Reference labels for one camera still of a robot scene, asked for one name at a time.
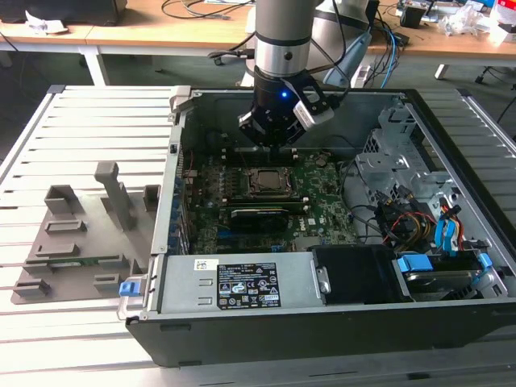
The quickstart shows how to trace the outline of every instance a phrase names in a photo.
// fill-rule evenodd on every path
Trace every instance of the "desk leg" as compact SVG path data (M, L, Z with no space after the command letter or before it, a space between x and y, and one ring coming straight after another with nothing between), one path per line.
M437 71L435 72L435 79L444 79L444 76L446 75L446 72L448 70L448 67L450 67L449 64L440 64L437 68Z
M13 65L13 62L10 60L9 54L5 51L0 51L0 66L3 68L8 68Z
M107 86L110 84L110 80L107 77L106 66L102 60L102 55L94 52L84 53L84 58L88 64L89 74L91 79L94 81L96 86Z
M158 55L152 56L152 69L156 71L157 73L160 73L163 71L163 61L162 57Z

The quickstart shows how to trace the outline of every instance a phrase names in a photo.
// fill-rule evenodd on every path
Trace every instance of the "warning symbols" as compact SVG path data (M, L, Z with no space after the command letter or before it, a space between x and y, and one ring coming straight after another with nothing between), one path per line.
M220 264L217 266L221 310L281 306L276 264Z
M231 287L229 284L218 284L218 292L221 294L231 293Z
M246 293L247 288L245 282L233 282L231 284L231 292L232 293Z

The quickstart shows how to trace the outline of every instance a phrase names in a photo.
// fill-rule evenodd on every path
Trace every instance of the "blue plastic tab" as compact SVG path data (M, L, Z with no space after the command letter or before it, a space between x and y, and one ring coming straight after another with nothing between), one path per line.
M484 268L484 270L487 270L488 268L493 266L493 262L491 261L491 258L489 258L489 255L485 252L481 253L478 256L478 260L480 261L482 268Z
M126 281L120 284L119 295L120 297L138 297L141 296L139 292L139 282Z
M441 219L437 222L437 226L435 226L435 246L438 248L443 244L443 230L444 230L444 220Z
M446 232L444 233L444 242L443 242L443 250L448 252L450 256L456 256L457 251L452 248L452 238L455 234L455 224L453 222L448 222L446 227Z
M426 254L407 254L398 258L397 264L402 273L430 272L434 269Z

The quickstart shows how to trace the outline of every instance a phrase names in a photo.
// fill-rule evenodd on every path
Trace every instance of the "wooden desk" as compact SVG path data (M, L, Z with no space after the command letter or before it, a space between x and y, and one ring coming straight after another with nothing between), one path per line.
M69 32L58 35L37 35L29 30L24 23L1 23L0 32L16 47L17 44L84 44L86 36L93 26L88 25L68 25ZM0 44L5 40L0 36Z
M88 44L149 45L168 48L229 48L245 37L250 6L231 12L229 20L174 19L161 11L162 0L129 0L117 27L93 27L86 37ZM200 3L198 12L209 13L226 6ZM191 16L180 3L166 8L173 15Z
M410 37L401 60L410 63L435 63L437 78L443 77L448 65L516 66L516 44L491 44L488 35L445 36L436 23L422 23L419 29L399 26L399 18L385 12L385 6L396 0L384 0L380 12L394 31ZM22 24L0 24L0 31L20 51L76 52L85 56L95 85L109 85L102 54L134 54L158 56L205 56L214 49L229 48L244 39L250 6L230 13L230 20L174 19L161 11L162 0L128 0L127 9L117 27L70 27L71 33L58 36L37 36ZM225 6L200 3L199 12L221 10ZM180 3L167 12L189 16ZM0 50L12 48L0 40ZM372 63L385 50L383 38L373 40L364 64Z
M453 35L446 36L438 30L437 23L421 22L418 29L400 26L400 19L394 16L395 9L386 10L386 6L395 4L396 0L381 2L380 12L393 32L410 37L409 44L402 51L400 60L414 63L435 63L438 70L437 79L443 79L449 65L479 66L516 66L516 44L503 43L499 46L489 41L489 34L479 32L478 36ZM369 45L368 55L363 63L374 61L376 55L385 51L383 37L373 39Z
M380 7L381 16L394 32L409 36L409 45L405 48L403 56L447 56L463 58L489 58L489 59L516 59L516 44L504 43L495 46L489 41L489 34L479 32L478 36L453 35L446 36L439 32L437 23L421 22L418 29L400 27L400 19L393 16L395 9L390 8L386 12L383 5L396 3L393 0L382 1ZM373 41L368 52L378 54L385 50L385 42Z

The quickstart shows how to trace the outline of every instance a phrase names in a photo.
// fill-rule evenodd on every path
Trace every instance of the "electronic equipment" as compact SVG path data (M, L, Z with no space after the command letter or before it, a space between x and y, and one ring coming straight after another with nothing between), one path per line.
M252 99L171 99L148 274L119 310L157 364L459 347L516 323L516 230L449 119L413 90L351 91L270 159L232 120Z
M0 0L0 19L4 23L27 20L25 11L43 20L114 26L127 0Z

